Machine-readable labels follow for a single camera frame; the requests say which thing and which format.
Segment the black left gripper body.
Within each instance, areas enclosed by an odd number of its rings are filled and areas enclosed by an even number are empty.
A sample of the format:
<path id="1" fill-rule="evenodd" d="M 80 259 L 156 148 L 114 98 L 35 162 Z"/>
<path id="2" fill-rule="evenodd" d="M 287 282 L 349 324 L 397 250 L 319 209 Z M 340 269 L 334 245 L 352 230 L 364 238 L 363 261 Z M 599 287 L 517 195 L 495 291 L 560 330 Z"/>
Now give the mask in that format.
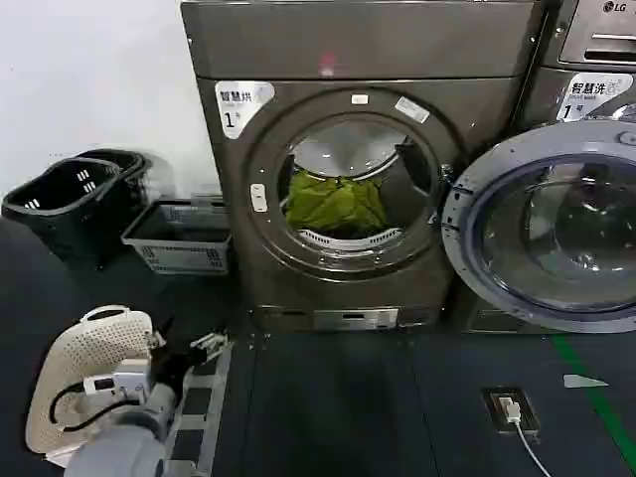
<path id="1" fill-rule="evenodd" d="M 150 378 L 154 385 L 165 385 L 175 394 L 181 394 L 186 374 L 199 364 L 198 348 L 156 348 L 150 352 Z"/>

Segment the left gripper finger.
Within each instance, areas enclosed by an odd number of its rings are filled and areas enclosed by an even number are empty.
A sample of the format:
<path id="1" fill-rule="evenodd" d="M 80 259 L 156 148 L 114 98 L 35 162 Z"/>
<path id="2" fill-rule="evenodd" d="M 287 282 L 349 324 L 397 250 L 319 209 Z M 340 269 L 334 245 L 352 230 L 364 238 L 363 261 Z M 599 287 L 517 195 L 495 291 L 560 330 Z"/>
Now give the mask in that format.
<path id="1" fill-rule="evenodd" d="M 190 343 L 193 350 L 194 363 L 204 365 L 216 359 L 231 344 L 226 333 L 211 332 Z"/>
<path id="2" fill-rule="evenodd" d="M 147 345 L 150 350 L 162 348 L 166 345 L 166 337 L 170 332 L 174 323 L 174 317 L 169 317 L 163 324 L 158 327 L 154 327 L 151 332 L 147 334 Z"/>

